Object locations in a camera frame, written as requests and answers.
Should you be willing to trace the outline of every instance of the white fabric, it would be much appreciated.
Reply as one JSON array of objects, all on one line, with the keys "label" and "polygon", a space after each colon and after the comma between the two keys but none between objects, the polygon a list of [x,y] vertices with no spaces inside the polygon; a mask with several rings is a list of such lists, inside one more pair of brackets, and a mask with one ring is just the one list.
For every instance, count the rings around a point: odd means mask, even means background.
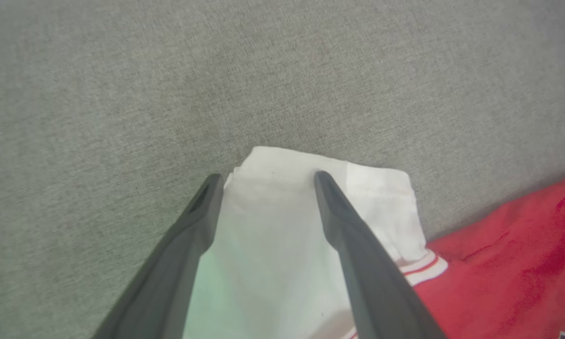
[{"label": "white fabric", "polygon": [[319,170],[333,176],[412,285],[445,270],[447,264],[425,249],[405,172],[256,147],[226,181],[185,339],[339,339],[351,333],[341,264],[319,218]]}]

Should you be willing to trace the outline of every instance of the gray surface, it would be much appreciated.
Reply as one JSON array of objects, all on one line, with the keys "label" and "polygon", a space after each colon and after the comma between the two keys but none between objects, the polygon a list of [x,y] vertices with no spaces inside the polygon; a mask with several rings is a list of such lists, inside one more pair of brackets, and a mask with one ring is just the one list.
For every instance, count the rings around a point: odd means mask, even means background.
[{"label": "gray surface", "polygon": [[0,0],[0,339],[88,337],[254,145],[466,225],[565,177],[565,1]]}]

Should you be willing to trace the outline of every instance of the red stripe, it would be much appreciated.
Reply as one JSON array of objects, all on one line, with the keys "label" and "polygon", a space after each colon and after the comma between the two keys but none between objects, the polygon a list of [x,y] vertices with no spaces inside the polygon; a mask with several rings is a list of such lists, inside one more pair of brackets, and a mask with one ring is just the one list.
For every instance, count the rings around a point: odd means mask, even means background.
[{"label": "red stripe", "polygon": [[409,274],[414,274],[414,273],[418,273],[418,272],[423,272],[428,270],[429,268],[431,268],[431,266],[435,265],[436,262],[439,261],[439,256],[435,256],[435,259],[433,259],[433,261],[431,261],[427,266],[421,267],[418,270],[414,270],[414,271],[410,271],[410,272],[406,272],[404,273],[404,275],[409,275]]}]

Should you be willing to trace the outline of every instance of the white cloth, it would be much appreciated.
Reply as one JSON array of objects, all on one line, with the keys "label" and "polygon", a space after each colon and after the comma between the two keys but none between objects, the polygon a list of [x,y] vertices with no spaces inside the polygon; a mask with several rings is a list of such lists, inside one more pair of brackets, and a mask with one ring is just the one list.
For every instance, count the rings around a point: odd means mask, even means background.
[{"label": "white cloth", "polygon": [[352,336],[341,264],[323,233],[314,174],[329,172],[409,283],[447,264],[425,248],[409,176],[323,156],[256,147],[224,186],[201,257],[185,339]]}]

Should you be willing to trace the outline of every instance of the red fabric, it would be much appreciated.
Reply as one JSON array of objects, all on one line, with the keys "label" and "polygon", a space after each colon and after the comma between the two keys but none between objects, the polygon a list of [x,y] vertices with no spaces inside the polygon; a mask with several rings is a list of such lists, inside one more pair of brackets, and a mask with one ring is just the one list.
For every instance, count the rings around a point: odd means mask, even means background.
[{"label": "red fabric", "polygon": [[428,247],[450,266],[415,289],[449,339],[565,332],[565,180]]}]

